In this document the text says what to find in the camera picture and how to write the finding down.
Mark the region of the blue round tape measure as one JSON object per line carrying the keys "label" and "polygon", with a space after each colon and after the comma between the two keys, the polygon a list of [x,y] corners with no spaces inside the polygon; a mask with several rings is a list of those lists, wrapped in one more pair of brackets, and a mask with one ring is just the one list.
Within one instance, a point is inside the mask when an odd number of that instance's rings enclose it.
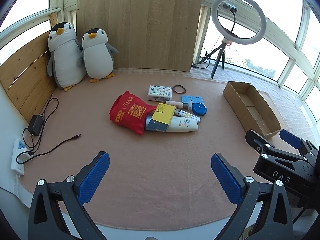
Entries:
{"label": "blue round tape measure", "polygon": [[192,111],[197,116],[204,116],[207,113],[207,107],[202,103],[193,103]]}

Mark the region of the blue plastic phone stand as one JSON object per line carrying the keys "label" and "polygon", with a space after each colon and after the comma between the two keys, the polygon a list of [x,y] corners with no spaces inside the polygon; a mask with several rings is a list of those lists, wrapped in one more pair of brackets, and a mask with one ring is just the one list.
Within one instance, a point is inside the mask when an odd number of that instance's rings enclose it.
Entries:
{"label": "blue plastic phone stand", "polygon": [[181,103],[183,103],[183,109],[188,109],[189,111],[196,108],[204,108],[203,98],[201,96],[182,95]]}

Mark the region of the white lotion bottle blue cap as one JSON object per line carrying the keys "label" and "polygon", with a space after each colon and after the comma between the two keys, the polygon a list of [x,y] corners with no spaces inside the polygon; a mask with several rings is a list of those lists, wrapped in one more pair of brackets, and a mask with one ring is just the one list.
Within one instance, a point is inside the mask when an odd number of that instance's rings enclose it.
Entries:
{"label": "white lotion bottle blue cap", "polygon": [[167,128],[158,129],[150,125],[151,116],[146,117],[145,130],[154,132],[194,132],[197,131],[198,124],[195,119],[174,116]]}

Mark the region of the patterned lighter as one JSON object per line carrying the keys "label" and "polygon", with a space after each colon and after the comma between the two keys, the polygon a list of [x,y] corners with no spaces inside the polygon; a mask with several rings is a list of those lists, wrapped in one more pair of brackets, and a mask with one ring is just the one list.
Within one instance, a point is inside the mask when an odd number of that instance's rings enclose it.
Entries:
{"label": "patterned lighter", "polygon": [[183,118],[189,118],[189,119],[194,119],[196,120],[196,122],[199,124],[200,121],[201,121],[201,118],[199,116],[196,116],[194,114],[191,114],[189,112],[186,112],[182,109],[175,109],[175,113],[174,113],[176,116],[179,116],[179,117],[183,117]]}

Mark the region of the pink tube with grey cap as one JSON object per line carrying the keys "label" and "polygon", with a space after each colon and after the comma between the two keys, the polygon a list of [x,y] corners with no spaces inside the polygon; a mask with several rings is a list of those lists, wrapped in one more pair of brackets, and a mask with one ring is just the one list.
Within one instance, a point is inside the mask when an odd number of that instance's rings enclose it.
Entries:
{"label": "pink tube with grey cap", "polygon": [[187,109],[189,111],[191,111],[192,108],[193,108],[193,102],[192,101],[188,101],[187,103],[178,102],[178,101],[166,101],[165,103],[167,105],[174,106],[174,107],[176,107],[178,109]]}

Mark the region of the yellow notebook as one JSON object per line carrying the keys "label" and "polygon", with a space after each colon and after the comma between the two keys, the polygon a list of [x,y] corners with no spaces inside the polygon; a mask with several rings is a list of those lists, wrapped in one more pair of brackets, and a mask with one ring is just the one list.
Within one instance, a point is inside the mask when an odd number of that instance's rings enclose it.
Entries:
{"label": "yellow notebook", "polygon": [[175,106],[159,103],[149,121],[148,128],[167,132],[175,110]]}

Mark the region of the patterned tissue pack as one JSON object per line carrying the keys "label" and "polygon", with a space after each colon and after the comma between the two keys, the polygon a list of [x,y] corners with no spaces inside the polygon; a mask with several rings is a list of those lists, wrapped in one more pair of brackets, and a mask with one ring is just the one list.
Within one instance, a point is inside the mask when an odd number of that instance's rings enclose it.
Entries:
{"label": "patterned tissue pack", "polygon": [[172,99],[172,88],[168,86],[150,85],[148,91],[149,101],[166,102]]}

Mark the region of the red fabric tote bag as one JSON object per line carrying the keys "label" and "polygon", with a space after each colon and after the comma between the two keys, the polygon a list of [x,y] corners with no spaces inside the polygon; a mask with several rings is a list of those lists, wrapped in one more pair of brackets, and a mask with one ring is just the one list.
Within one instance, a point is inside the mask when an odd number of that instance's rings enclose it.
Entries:
{"label": "red fabric tote bag", "polygon": [[153,112],[157,106],[148,105],[142,99],[126,91],[113,103],[109,116],[116,125],[123,126],[143,135],[146,116]]}

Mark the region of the brown cardboard box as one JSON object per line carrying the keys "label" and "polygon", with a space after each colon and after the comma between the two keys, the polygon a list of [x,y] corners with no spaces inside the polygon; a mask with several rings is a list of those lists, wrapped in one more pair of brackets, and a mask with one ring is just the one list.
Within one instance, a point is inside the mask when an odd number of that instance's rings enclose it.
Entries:
{"label": "brown cardboard box", "polygon": [[223,90],[223,96],[246,132],[254,130],[270,139],[281,130],[272,108],[253,85],[229,81]]}

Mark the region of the white power strip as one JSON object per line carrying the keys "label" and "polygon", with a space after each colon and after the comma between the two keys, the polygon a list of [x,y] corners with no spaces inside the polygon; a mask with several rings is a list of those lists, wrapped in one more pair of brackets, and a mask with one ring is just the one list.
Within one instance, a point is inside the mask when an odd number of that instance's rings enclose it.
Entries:
{"label": "white power strip", "polygon": [[18,176],[24,175],[24,165],[22,162],[30,159],[31,156],[28,154],[28,152],[29,149],[20,139],[16,139],[14,141],[11,158],[11,170],[13,170]]}

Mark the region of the black power adapter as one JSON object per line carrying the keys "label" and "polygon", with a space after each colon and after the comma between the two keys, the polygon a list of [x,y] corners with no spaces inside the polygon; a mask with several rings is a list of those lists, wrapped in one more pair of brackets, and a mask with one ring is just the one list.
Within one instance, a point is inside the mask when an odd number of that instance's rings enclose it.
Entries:
{"label": "black power adapter", "polygon": [[39,136],[44,124],[44,119],[41,115],[33,115],[27,127],[31,135]]}

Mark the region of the pine slat headboard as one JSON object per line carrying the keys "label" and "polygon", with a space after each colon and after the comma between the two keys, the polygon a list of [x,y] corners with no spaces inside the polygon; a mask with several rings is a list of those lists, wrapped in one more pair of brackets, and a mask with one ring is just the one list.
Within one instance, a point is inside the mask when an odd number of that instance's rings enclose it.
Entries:
{"label": "pine slat headboard", "polygon": [[[49,21],[58,22],[59,8],[31,14],[1,31],[1,48],[29,29]],[[42,33],[12,54],[1,65],[1,85],[26,122],[40,112],[56,88],[46,72],[49,60],[48,33]]]}

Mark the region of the large wooden board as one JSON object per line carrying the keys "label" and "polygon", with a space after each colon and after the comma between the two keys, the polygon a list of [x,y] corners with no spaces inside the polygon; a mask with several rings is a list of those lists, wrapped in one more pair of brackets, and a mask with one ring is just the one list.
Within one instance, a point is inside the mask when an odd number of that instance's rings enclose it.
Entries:
{"label": "large wooden board", "polygon": [[189,72],[202,0],[78,0],[76,28],[107,32],[115,68]]}

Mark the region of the larger penguin plush toy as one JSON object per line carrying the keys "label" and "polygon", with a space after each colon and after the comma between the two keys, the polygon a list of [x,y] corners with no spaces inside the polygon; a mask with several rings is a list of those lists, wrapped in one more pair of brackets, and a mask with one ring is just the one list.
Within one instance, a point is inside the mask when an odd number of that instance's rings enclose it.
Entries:
{"label": "larger penguin plush toy", "polygon": [[68,22],[54,25],[47,44],[50,52],[47,74],[54,78],[59,89],[66,92],[87,75],[82,45],[76,38],[73,25]]}

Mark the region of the smaller penguin plush toy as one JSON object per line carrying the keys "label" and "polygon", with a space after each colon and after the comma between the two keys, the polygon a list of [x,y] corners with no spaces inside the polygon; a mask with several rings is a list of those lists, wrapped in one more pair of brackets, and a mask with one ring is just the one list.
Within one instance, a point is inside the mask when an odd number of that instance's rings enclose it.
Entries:
{"label": "smaller penguin plush toy", "polygon": [[114,77],[113,55],[119,51],[108,43],[107,32],[93,28],[85,32],[82,39],[82,58],[90,83]]}

